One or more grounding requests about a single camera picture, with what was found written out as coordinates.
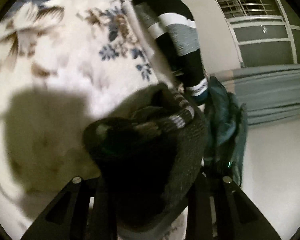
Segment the black striped knit sweater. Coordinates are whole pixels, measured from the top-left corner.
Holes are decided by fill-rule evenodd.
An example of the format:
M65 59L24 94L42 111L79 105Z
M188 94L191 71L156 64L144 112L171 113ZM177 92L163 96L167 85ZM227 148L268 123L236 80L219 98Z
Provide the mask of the black striped knit sweater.
M207 124L198 107L164 83L129 97L83 132L85 149L131 229L153 226L185 197L201 167Z

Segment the folded black grey clothes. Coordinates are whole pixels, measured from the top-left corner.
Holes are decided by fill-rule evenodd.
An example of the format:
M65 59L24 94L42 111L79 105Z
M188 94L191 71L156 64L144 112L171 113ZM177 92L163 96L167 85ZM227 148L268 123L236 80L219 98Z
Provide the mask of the folded black grey clothes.
M177 81L197 105L207 99L207 78L190 9L182 0L132 0Z

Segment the dark teal folded blanket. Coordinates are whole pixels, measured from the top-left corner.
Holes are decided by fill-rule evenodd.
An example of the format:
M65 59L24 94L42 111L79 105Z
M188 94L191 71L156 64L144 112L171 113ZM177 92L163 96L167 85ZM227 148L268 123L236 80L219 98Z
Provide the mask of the dark teal folded blanket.
M208 82L204 114L208 126L204 165L216 168L241 186L248 133L245 105L240 104L235 94L228 92L223 84L212 76Z

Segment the grey green curtain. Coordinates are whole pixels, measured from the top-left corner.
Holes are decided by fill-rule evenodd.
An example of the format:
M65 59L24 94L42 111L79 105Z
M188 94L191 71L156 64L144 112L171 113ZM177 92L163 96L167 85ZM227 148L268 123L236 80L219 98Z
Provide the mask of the grey green curtain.
M214 76L245 105L249 126L300 118L300 64L224 70Z

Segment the white floral bed blanket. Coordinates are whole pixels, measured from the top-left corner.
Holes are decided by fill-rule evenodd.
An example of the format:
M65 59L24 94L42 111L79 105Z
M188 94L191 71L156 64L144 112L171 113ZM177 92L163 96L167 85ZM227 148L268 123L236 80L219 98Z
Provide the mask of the white floral bed blanket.
M20 239L75 176L100 172L82 145L91 122L171 81L151 64L129 0L17 0L0 22L0 235Z

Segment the barred window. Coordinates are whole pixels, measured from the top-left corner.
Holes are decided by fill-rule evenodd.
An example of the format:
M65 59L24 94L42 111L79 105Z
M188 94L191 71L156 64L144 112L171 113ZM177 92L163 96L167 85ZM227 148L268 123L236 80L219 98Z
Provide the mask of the barred window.
M285 0L216 0L243 68L300 64L300 17Z

